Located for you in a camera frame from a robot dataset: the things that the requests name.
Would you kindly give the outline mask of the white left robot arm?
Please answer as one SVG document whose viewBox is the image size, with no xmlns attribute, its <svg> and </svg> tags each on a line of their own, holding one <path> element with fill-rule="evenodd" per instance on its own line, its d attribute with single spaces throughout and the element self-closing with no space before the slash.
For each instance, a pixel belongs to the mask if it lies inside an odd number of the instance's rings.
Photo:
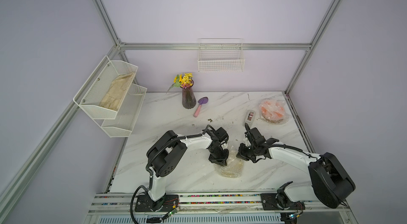
<svg viewBox="0 0 407 224">
<path fill-rule="evenodd" d="M 131 203 L 141 196 L 151 204 L 151 209 L 161 206 L 166 196 L 166 177 L 175 170 L 187 151 L 206 149 L 209 151 L 208 160 L 212 164 L 226 166 L 229 150 L 224 146 L 228 141 L 229 135 L 224 128 L 215 129 L 211 125 L 193 135 L 178 135 L 172 130 L 167 131 L 147 151 L 145 170 L 149 173 L 149 185 L 139 186 Z"/>
</svg>

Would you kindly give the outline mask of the orange dinner plate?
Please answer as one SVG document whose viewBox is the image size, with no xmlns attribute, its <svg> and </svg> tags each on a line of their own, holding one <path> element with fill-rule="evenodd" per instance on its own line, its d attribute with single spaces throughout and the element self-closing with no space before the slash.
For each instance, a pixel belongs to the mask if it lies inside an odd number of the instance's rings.
<svg viewBox="0 0 407 224">
<path fill-rule="evenodd" d="M 263 100 L 259 105 L 262 117 L 269 121 L 283 120 L 286 116 L 284 104 L 283 101 L 273 99 Z"/>
</svg>

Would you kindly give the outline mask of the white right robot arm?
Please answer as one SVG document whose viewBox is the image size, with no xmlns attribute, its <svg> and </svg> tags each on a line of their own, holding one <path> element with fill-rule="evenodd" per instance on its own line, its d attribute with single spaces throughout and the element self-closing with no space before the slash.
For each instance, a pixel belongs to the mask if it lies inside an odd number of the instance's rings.
<svg viewBox="0 0 407 224">
<path fill-rule="evenodd" d="M 319 201 L 331 209 L 337 208 L 352 194 L 356 185 L 334 154 L 315 154 L 300 148 L 280 144 L 274 138 L 265 139 L 257 128 L 244 124 L 250 145 L 241 143 L 237 158 L 257 163 L 275 159 L 289 164 L 310 177 L 309 182 L 286 182 L 278 188 L 275 207 L 286 210 L 304 201 Z"/>
</svg>

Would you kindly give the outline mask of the white tape dispenser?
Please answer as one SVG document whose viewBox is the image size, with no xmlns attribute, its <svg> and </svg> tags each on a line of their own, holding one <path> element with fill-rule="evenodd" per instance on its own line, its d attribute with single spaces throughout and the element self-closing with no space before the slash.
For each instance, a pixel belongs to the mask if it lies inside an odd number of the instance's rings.
<svg viewBox="0 0 407 224">
<path fill-rule="evenodd" d="M 251 127 L 253 125 L 253 122 L 255 120 L 255 115 L 256 112 L 253 110 L 248 110 L 245 117 L 244 117 L 244 122 L 243 124 L 248 124 L 249 127 Z"/>
</svg>

